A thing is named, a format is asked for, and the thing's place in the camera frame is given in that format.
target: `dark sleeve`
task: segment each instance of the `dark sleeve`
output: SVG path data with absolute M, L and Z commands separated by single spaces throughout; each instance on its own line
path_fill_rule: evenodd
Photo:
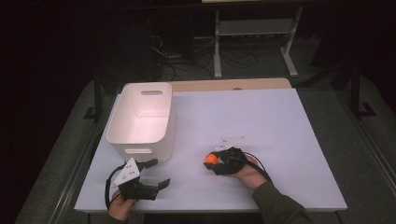
M 260 208 L 264 223 L 313 223 L 304 207 L 281 194 L 271 182 L 259 186 L 253 193 L 253 199 Z
M 126 221 L 121 221 L 114 217 L 109 216 L 108 214 L 106 214 L 106 216 L 102 219 L 101 222 L 101 224 L 127 224 L 127 223 L 128 223 L 128 219 Z

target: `orange object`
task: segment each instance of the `orange object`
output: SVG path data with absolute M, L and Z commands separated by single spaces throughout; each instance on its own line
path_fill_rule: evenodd
M 212 163 L 212 164 L 218 164 L 218 157 L 215 154 L 209 154 L 206 156 L 205 162 Z

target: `white table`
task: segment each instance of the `white table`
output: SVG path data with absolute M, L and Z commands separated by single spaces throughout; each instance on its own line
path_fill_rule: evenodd
M 237 147 L 258 157 L 276 187 L 308 211 L 347 209 L 295 89 L 179 91 L 174 92 L 173 106 L 177 121 L 172 158 L 141 173 L 146 183 L 156 185 L 170 177 L 171 184 L 155 201 L 138 202 L 134 211 L 258 211 L 250 189 L 203 165 L 223 136 L 245 136 Z M 123 164 L 106 140 L 107 126 L 78 196 L 78 211 L 106 211 L 106 180 Z

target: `white storage bin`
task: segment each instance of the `white storage bin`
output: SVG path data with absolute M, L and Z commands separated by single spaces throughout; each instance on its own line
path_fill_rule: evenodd
M 107 131 L 107 140 L 125 161 L 158 159 L 172 155 L 176 112 L 172 86 L 164 82 L 124 86 Z

